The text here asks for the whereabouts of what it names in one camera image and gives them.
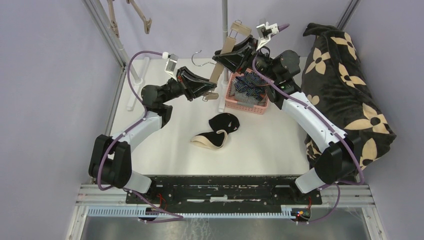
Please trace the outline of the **navy striped underwear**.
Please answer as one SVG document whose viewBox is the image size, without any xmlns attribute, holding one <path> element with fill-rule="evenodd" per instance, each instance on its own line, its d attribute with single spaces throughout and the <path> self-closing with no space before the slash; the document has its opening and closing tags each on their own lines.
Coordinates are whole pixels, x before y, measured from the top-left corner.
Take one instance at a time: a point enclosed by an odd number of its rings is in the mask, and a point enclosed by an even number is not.
<svg viewBox="0 0 424 240">
<path fill-rule="evenodd" d="M 254 71 L 246 71 L 243 75 L 236 76 L 232 84 L 235 84 L 237 91 L 241 93 L 247 92 L 248 96 L 254 96 L 259 101 L 266 97 L 266 87 L 268 83 Z"/>
</svg>

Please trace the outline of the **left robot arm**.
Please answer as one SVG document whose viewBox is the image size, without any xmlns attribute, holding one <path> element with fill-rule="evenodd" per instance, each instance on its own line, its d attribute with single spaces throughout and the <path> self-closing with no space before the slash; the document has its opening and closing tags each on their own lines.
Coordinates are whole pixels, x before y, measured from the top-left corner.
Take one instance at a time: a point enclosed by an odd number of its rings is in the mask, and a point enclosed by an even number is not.
<svg viewBox="0 0 424 240">
<path fill-rule="evenodd" d="M 173 107 L 166 104 L 168 101 L 180 96 L 192 101 L 216 87 L 215 82 L 194 74 L 185 66 L 163 85 L 145 85 L 141 90 L 144 114 L 127 129 L 112 136 L 101 134 L 95 139 L 88 174 L 98 184 L 106 184 L 106 189 L 132 190 L 138 192 L 143 202 L 154 202 L 158 191 L 151 186 L 150 177 L 133 170 L 133 150 L 170 121 Z"/>
</svg>

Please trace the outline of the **grey striped underwear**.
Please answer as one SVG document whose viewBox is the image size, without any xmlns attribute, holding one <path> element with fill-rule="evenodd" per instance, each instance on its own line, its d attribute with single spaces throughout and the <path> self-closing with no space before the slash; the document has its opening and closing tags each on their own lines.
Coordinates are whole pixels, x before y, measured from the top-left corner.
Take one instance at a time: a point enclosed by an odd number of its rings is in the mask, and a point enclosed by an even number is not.
<svg viewBox="0 0 424 240">
<path fill-rule="evenodd" d="M 265 98 L 263 98 L 262 100 L 258 100 L 254 96 L 247 95 L 247 92 L 237 91 L 235 84 L 232 84 L 230 86 L 229 96 L 234 97 L 234 99 L 238 102 L 242 102 L 242 103 L 250 104 L 250 105 L 257 105 L 257 106 L 264 107 L 267 103 Z"/>
</svg>

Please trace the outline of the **black underwear beige waistband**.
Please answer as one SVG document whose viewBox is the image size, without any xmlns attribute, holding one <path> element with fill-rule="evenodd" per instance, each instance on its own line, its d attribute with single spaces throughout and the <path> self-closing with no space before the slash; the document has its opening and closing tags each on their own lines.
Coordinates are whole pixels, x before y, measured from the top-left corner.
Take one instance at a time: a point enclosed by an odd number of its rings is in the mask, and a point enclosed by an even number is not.
<svg viewBox="0 0 424 240">
<path fill-rule="evenodd" d="M 198 147 L 217 150 L 224 146 L 228 135 L 240 128 L 239 119 L 231 113 L 220 113 L 208 121 L 209 132 L 195 135 L 190 142 Z"/>
</svg>

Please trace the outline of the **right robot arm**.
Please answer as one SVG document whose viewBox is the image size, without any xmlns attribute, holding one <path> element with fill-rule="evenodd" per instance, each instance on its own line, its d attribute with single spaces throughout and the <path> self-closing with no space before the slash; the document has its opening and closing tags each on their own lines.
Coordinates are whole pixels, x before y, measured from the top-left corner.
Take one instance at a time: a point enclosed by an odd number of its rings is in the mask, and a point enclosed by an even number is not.
<svg viewBox="0 0 424 240">
<path fill-rule="evenodd" d="M 290 115 L 308 134 L 321 153 L 313 167 L 290 185 L 289 198 L 301 204 L 309 192 L 340 182 L 347 175 L 360 172 L 358 136 L 348 134 L 328 120 L 295 83 L 300 73 L 300 57 L 285 50 L 277 57 L 261 41 L 249 35 L 242 42 L 215 51 L 212 59 L 233 74 L 253 70 L 268 83 L 266 94 L 280 110 Z"/>
</svg>

